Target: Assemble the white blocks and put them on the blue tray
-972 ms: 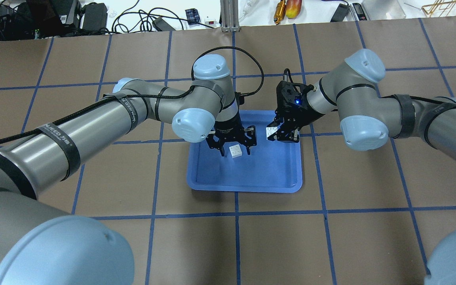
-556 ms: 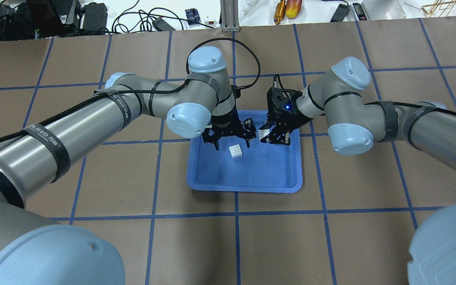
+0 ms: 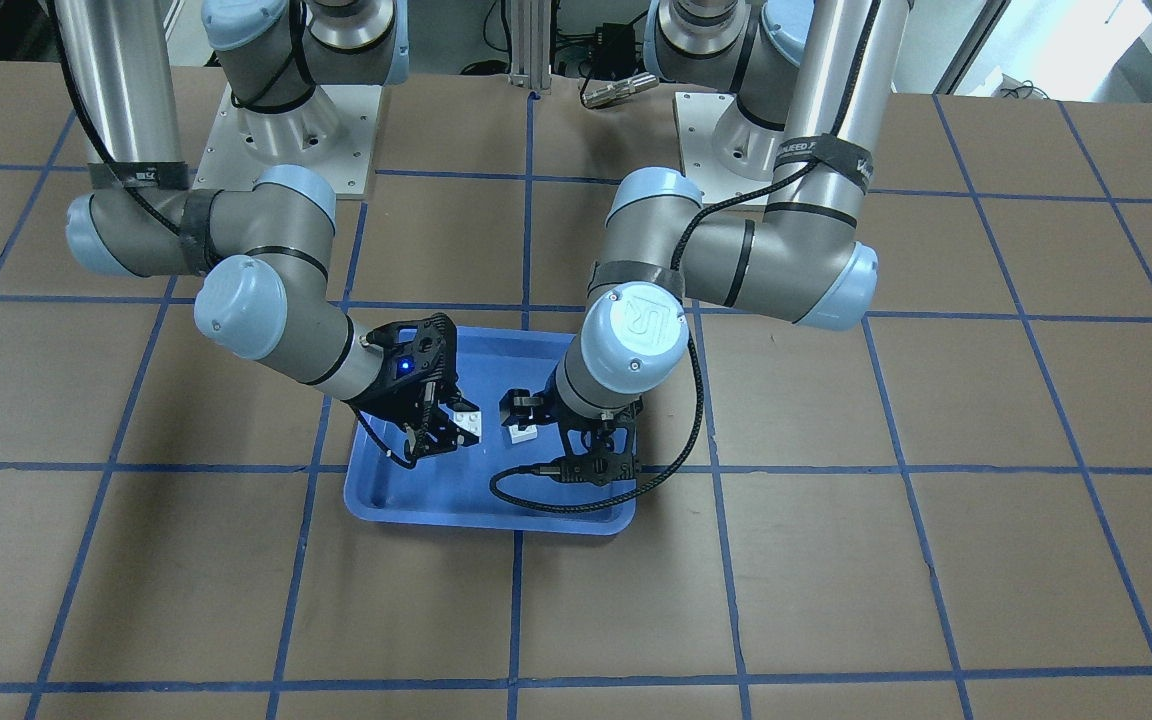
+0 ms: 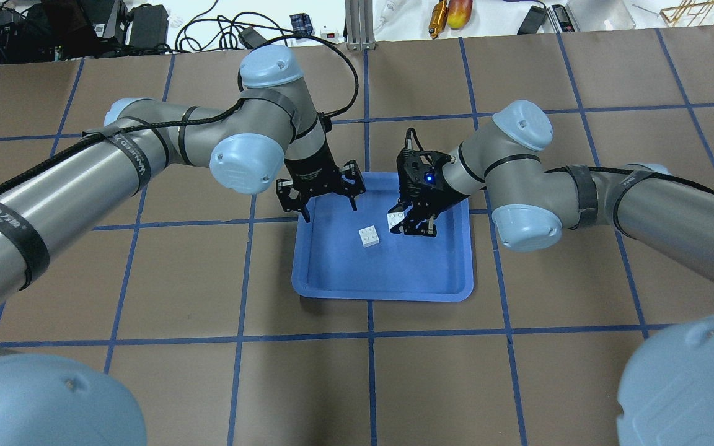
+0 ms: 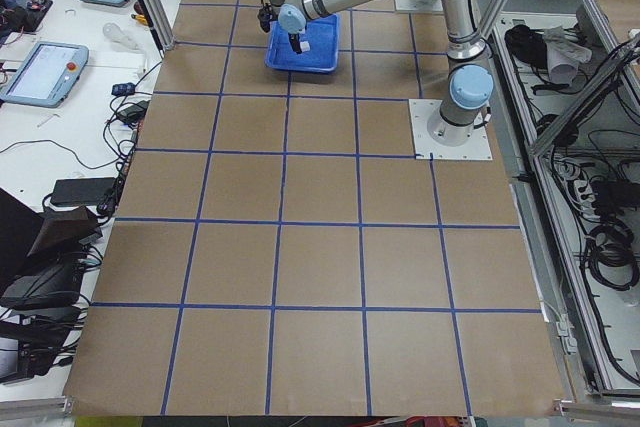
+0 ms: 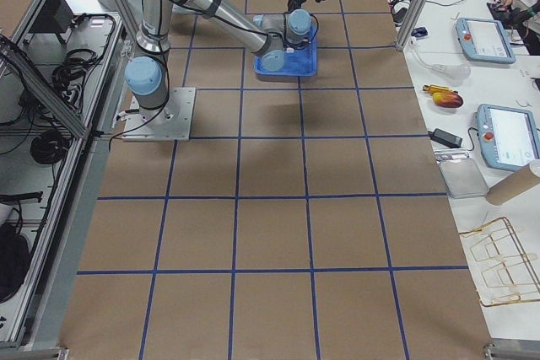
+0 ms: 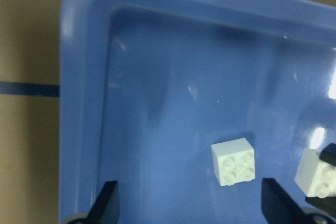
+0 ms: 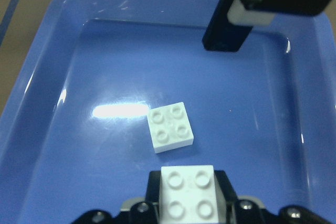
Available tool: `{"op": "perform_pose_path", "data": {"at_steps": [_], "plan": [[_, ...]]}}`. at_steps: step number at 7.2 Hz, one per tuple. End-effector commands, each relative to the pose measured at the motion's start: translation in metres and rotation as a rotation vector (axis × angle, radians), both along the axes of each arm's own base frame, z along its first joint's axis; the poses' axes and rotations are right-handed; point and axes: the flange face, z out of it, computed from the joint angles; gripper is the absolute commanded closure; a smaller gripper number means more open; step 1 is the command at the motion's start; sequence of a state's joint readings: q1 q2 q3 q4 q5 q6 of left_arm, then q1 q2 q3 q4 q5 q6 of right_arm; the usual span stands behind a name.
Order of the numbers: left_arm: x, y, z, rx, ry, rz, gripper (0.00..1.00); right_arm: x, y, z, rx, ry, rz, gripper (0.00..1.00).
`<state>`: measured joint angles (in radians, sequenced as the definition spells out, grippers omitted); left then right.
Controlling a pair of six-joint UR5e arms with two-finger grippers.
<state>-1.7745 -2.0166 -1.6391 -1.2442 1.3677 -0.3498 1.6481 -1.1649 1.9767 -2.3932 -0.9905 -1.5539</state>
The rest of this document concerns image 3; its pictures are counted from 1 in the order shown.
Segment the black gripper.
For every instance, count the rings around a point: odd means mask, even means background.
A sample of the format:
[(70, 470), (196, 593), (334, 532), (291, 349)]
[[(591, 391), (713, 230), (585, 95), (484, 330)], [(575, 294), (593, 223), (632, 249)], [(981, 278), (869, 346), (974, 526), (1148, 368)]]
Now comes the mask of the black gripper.
[(632, 480), (641, 470), (636, 460), (636, 416), (643, 401), (635, 400), (617, 411), (599, 411), (594, 418), (576, 414), (559, 397), (558, 389), (538, 395), (526, 389), (508, 389), (500, 397), (500, 424), (529, 429), (558, 424), (563, 455), (550, 462), (500, 471), (500, 479), (515, 473), (535, 473), (559, 483), (591, 483), (607, 486), (613, 480)]
[(470, 430), (453, 420), (482, 420), (482, 409), (457, 388), (456, 325), (448, 314), (380, 325), (365, 341), (381, 350), (378, 377), (346, 404), (404, 430), (401, 467), (472, 445)]

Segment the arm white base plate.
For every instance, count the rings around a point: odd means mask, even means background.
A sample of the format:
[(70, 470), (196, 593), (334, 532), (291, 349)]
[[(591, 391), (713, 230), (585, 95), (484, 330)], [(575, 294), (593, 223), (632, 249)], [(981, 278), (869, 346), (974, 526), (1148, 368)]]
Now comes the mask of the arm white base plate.
[(340, 199), (365, 199), (381, 99), (380, 86), (320, 86), (301, 108), (260, 114), (236, 108), (223, 88), (194, 187), (251, 190), (266, 168), (296, 164), (326, 179)]
[(682, 173), (699, 187), (704, 204), (771, 184), (781, 132), (751, 122), (735, 96), (677, 92), (675, 119)]

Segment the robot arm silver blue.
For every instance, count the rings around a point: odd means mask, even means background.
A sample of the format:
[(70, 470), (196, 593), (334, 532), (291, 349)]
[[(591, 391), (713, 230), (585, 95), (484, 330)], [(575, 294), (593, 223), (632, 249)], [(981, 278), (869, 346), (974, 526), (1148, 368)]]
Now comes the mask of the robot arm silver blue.
[[(162, 14), (152, 1), (46, 3), (61, 74), (88, 136), (92, 191), (65, 237), (100, 275), (198, 275), (195, 324), (212, 342), (404, 433), (399, 467), (480, 441), (462, 395), (447, 314), (365, 331), (329, 304), (338, 196), (297, 164), (237, 190), (196, 188), (180, 151)], [(346, 83), (397, 82), (396, 1), (207, 1), (204, 28), (236, 108), (271, 118), (323, 97), (314, 70)]]
[(604, 486), (632, 480), (641, 397), (699, 356), (684, 301), (831, 331), (861, 323), (878, 259), (856, 240), (910, 1), (655, 1), (644, 61), (732, 94), (767, 185), (719, 199), (664, 167), (627, 174), (605, 217), (586, 314), (547, 387), (500, 401), (507, 427), (558, 424), (550, 462), (498, 471)]

